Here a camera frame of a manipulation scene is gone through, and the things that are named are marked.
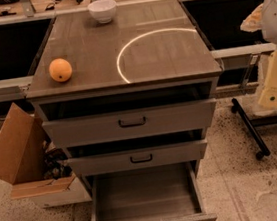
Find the orange fruit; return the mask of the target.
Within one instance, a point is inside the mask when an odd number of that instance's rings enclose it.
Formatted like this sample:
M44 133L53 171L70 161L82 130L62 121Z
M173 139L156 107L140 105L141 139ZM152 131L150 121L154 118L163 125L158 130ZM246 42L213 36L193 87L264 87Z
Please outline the orange fruit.
M65 59L54 59L49 65L49 75L57 82L66 82L72 76L72 66Z

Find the grey drawer cabinet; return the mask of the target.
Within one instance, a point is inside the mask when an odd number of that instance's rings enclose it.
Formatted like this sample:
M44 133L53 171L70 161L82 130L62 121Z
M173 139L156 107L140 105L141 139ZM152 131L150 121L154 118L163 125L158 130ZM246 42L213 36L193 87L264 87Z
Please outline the grey drawer cabinet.
M49 75L54 59L72 66L68 81ZM212 99L221 71L179 1L148 2L118 8L106 25L59 16L27 98L43 122L90 117ZM207 128L61 149L70 159L174 145L205 140Z

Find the grey bottom drawer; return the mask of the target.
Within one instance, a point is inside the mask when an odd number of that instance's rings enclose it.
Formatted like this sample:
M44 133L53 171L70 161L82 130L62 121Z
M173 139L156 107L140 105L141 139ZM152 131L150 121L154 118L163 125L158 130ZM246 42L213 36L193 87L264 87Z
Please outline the grey bottom drawer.
M205 212L192 165L101 174L92 185L91 221L215 221Z

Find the grey drawer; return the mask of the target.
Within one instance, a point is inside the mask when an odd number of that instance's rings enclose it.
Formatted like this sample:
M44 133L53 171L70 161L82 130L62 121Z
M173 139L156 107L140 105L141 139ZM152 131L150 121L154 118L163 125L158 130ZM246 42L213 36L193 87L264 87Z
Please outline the grey drawer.
M91 221L215 221L205 212L192 165L101 174L92 185Z
M68 164L76 175L102 175L110 172L199 160L204 157L206 146L206 140L181 142L173 145L70 158Z
M136 110L43 122L60 148L116 142L209 127L216 100L138 108Z

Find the grey top drawer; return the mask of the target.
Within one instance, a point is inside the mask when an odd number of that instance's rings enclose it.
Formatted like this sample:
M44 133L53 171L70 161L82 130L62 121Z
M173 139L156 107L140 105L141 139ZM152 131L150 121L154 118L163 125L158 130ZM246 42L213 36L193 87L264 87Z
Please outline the grey top drawer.
M209 127L216 100L138 108L136 110L43 122L60 148L116 142Z

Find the grey middle drawer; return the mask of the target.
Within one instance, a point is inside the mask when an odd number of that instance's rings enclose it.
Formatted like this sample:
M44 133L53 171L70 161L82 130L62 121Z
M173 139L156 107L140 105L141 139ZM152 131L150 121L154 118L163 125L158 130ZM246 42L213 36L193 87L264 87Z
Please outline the grey middle drawer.
M199 160L204 157L206 146L206 140L181 142L173 145L70 158L68 164L76 175L102 175L110 172Z

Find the black metal stand base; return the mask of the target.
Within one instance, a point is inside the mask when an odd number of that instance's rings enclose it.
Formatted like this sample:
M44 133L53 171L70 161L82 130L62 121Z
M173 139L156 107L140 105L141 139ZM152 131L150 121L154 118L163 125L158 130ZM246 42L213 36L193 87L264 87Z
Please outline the black metal stand base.
M262 160L265 156L270 156L271 152L269 151L262 137L259 135L257 127L276 125L277 116L262 117L260 119L250 120L246 112L243 110L241 104L239 104L238 100L233 98L231 103L233 105L231 107L231 112L240 115L240 118L244 122L246 128L249 130L250 135L259 146L259 150L256 153L255 158L257 160Z

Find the white ceramic bowl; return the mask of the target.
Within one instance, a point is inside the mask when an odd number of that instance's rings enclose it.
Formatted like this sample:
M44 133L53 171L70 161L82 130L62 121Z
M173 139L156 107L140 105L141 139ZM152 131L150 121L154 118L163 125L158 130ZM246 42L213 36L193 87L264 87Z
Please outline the white ceramic bowl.
M109 23L116 14L116 1L98 0L91 2L88 6L88 12L99 23Z

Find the brown cardboard box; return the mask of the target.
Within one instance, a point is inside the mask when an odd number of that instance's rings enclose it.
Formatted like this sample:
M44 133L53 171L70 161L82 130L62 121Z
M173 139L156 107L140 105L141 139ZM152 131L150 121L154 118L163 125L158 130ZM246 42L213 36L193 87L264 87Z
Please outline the brown cardboard box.
M44 143L48 139L39 117L12 104L0 130L0 180L12 186L10 199L30 199L42 208L91 200L81 180L45 179Z

